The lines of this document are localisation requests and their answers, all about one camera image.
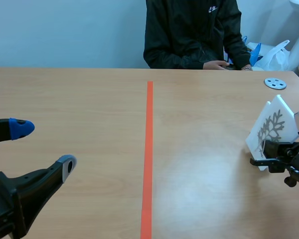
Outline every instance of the black jacket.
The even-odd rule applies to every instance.
[[[223,60],[249,64],[236,0],[147,0],[144,59],[151,68],[202,69]]]

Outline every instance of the white wall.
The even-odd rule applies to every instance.
[[[291,50],[299,37],[299,13],[289,0],[237,0],[242,12],[241,31],[248,41],[276,46],[290,40]]]
[[[294,44],[289,0],[237,1],[250,41]],[[145,20],[145,0],[0,0],[0,66],[147,67]]]

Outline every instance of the red tape line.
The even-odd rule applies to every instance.
[[[141,239],[151,239],[153,182],[153,81],[148,81]]]

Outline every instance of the snowflake design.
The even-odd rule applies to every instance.
[[[268,119],[266,119],[266,122],[264,123],[263,127],[260,128],[258,132],[258,147],[259,152],[261,153],[261,156],[264,157],[264,142],[265,140],[270,140],[272,142],[278,142],[281,137],[279,136],[279,131],[283,130],[284,128],[284,121],[279,122],[279,118],[283,116],[280,113],[280,110],[278,112],[273,114],[273,117],[269,116]]]

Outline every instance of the wooden table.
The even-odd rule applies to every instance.
[[[263,80],[278,77],[287,89]],[[147,81],[154,81],[153,239],[299,239],[299,185],[249,164],[245,138],[266,101],[299,111],[291,72],[0,68],[0,118],[32,135],[0,143],[9,177],[78,165],[28,239],[139,239]]]

